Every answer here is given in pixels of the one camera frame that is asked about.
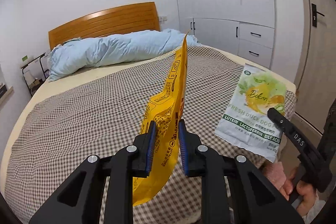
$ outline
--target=wooden headboard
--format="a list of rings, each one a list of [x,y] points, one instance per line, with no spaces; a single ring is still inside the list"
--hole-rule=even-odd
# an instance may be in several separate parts
[[[143,30],[160,31],[154,2],[115,7],[80,17],[51,30],[49,44],[52,50],[75,37],[106,37]]]

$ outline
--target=finger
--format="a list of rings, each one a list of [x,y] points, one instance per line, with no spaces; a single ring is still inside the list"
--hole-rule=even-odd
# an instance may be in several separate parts
[[[296,211],[301,215],[305,216],[309,210],[314,206],[316,201],[316,190],[309,183],[299,181],[296,186],[296,190],[303,197],[303,201],[297,207]]]
[[[297,171],[297,167],[295,167],[293,170],[291,170],[291,173],[290,173],[290,175],[288,177],[288,180],[293,180],[293,178],[296,175],[296,171]]]
[[[285,190],[287,195],[290,195],[293,192],[293,183],[291,180],[286,180],[282,188]]]
[[[286,191],[281,187],[280,188],[280,193],[284,196],[284,198],[289,201],[289,195],[287,195]]]

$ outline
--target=dog food package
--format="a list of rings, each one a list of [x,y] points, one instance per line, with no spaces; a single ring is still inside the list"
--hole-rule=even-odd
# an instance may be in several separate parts
[[[150,97],[140,134],[147,133],[151,120],[156,122],[152,170],[147,178],[133,178],[133,206],[145,203],[162,189],[172,174],[179,156],[179,120],[184,108],[188,66],[187,35],[175,52],[162,92]]]
[[[267,111],[274,107],[285,114],[286,90],[270,72],[245,64],[215,134],[274,162],[282,132],[267,117]]]

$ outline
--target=drawer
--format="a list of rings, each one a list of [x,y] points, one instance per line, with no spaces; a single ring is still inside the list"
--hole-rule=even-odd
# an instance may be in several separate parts
[[[260,25],[240,23],[239,38],[273,48],[274,29]]]
[[[273,50],[253,42],[240,40],[238,55],[266,68],[270,67]]]

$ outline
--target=white dog food bag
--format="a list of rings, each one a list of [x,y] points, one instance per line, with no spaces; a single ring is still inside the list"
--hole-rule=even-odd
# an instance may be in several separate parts
[[[274,107],[284,115],[286,90],[269,72],[245,64],[215,134],[274,162],[282,132],[267,117],[267,111]]]

